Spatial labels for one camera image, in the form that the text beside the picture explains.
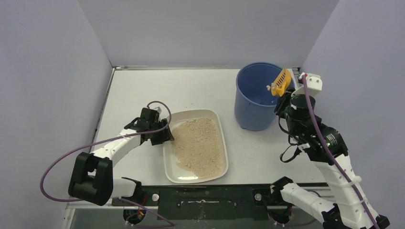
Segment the white litter box tray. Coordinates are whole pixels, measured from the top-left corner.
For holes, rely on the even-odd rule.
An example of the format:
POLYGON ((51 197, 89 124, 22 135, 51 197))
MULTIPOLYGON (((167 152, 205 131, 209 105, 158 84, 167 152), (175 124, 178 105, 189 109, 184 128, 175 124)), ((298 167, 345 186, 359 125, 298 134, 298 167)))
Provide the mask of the white litter box tray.
POLYGON ((211 181, 211 180, 222 177, 223 175, 226 174, 226 172, 228 170, 229 163, 228 163, 228 155, 227 155, 227 150, 226 150, 226 145, 225 145, 225 139, 224 139, 222 125, 221 125, 221 122, 220 122, 220 119, 219 119, 219 116, 217 113, 215 113, 212 110, 207 110, 207 109, 188 110, 188 111, 173 113, 172 117, 171 117, 170 130, 172 132, 180 124, 182 124, 188 120, 198 119, 198 118, 210 118, 215 122, 217 131, 218 131, 218 135, 220 138, 220 146, 222 148, 222 159, 224 161, 223 172, 222 172, 222 174, 220 174, 218 176, 208 178, 208 179, 202 179, 202 178, 198 178, 194 173, 180 168, 177 165, 178 159, 174 153, 174 144, 173 144, 174 141, 169 141, 169 142, 164 143, 164 145, 163 145, 163 160, 164 160, 166 176, 170 181, 172 181, 174 183, 195 184, 195 183, 207 182, 207 181, 211 181))

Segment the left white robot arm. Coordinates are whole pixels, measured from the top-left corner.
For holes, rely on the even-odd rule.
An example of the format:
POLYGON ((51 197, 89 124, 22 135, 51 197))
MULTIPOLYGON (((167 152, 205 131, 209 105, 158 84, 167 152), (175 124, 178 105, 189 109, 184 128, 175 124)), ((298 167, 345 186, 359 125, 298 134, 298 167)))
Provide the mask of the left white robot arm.
POLYGON ((99 206, 116 198, 143 201, 142 183, 128 177, 115 178, 113 168, 144 142, 150 141, 155 146, 174 140, 169 128, 171 117, 161 119, 160 113, 158 107, 143 108, 140 116, 125 125, 117 137, 97 150, 80 153, 75 159, 69 196, 99 206))

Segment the blue plastic bucket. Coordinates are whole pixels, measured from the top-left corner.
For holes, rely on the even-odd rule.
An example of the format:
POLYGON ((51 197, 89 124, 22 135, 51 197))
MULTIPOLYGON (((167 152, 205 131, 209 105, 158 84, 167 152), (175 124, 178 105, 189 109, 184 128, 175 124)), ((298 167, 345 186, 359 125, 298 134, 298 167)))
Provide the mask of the blue plastic bucket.
POLYGON ((273 83, 282 68, 267 62, 255 62, 240 69, 236 76, 234 115, 242 129, 263 131, 274 121, 274 109, 280 98, 267 86, 273 83))

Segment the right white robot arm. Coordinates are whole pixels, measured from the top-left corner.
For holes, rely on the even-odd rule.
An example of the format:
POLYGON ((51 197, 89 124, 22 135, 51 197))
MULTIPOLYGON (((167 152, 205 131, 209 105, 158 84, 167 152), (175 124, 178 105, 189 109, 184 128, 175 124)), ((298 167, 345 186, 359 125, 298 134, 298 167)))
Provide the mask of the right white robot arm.
POLYGON ((272 199, 292 204, 319 221, 325 229, 386 229, 390 222, 371 206, 360 187, 361 178, 351 166, 348 148, 341 134, 315 117, 303 94, 288 89, 276 105, 275 114, 285 119, 283 132, 297 142, 294 156, 306 153, 318 168, 334 196, 334 202, 301 188, 288 177, 270 186, 272 199))

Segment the yellow litter scoop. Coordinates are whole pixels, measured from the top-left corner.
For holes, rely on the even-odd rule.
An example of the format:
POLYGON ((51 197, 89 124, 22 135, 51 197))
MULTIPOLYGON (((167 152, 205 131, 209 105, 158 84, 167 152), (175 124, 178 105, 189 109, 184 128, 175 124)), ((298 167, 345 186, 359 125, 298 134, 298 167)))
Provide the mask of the yellow litter scoop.
POLYGON ((273 83, 270 85, 270 91, 273 96, 283 96, 292 80, 291 73, 283 68, 273 83))

